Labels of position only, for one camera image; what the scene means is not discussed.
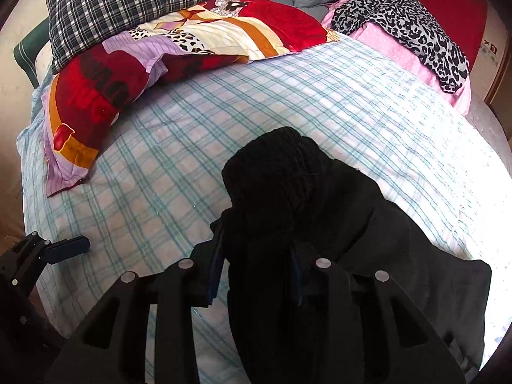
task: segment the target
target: pink fabric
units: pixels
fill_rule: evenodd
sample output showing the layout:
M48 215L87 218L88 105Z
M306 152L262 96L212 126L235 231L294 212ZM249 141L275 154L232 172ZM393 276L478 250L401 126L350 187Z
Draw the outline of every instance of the pink fabric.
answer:
M340 5L349 0L339 0L329 7L329 12L322 21L322 26L329 27L336 10ZM373 23L365 23L358 30L350 34L355 40L362 42L376 51L386 55L388 58L398 63L402 68L408 70L419 80L426 83L434 89L442 98L448 101L455 110L465 116L469 111L471 102L471 85L469 76L464 81L464 85L456 93L443 92L439 85L439 79L435 73L423 65L418 56L409 49L403 47L395 38L384 31L380 26Z

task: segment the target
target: plaid pillow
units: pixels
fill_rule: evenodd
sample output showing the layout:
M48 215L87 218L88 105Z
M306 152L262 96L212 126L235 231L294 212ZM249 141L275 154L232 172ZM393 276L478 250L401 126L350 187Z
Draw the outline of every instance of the plaid pillow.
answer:
M46 0L53 73L79 53L137 24L204 0Z

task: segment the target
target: plaid bed sheet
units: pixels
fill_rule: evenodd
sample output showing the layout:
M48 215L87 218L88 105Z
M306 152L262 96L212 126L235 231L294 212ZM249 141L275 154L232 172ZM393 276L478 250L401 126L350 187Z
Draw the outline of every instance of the plaid bed sheet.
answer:
M34 111L42 87L34 93ZM512 179L436 92L345 36L298 55L156 85L113 126L90 180L51 198L44 194L43 117L37 113L17 140L26 231L52 241L91 240L88 254L48 266L38 281L51 322L71 334L124 271L162 271L210 238L208 224L230 206L224 164L250 140L285 125L374 179L436 246L490 264L486 361L512 320ZM204 383L248 382L229 332L227 289L224 270L213 307L193 311Z

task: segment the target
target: metal bolt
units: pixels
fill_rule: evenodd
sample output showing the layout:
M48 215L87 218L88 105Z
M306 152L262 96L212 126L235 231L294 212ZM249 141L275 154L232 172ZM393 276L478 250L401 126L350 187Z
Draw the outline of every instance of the metal bolt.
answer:
M191 259L183 259L178 263L178 266L183 270L188 270L194 266L194 262Z
M387 271L379 270L375 272L375 278L380 282L387 282L389 280L389 274Z
M329 259L318 259L315 264L318 268L329 268L332 263Z
M123 283L131 283L135 280L135 277L137 277L137 275L134 272L126 271L125 273L121 274L121 281Z

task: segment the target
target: leopard print pattern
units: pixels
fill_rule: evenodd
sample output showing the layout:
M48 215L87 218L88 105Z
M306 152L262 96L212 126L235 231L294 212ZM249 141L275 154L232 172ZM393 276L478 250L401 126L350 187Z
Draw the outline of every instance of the leopard print pattern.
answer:
M147 30L137 27L132 30L129 30L130 36L133 40L137 41L143 39L145 37L150 36L158 36L151 35ZM196 55L214 55L215 52L208 50L205 48L204 44L194 36L192 33L185 32L179 28L171 30L170 32L161 34L160 36L165 36L170 39L173 43L176 43L178 47L182 50L190 53L194 53Z
M334 11L331 29L349 35L363 24L382 27L434 72L446 93L457 92L469 75L469 61L418 0L349 0Z

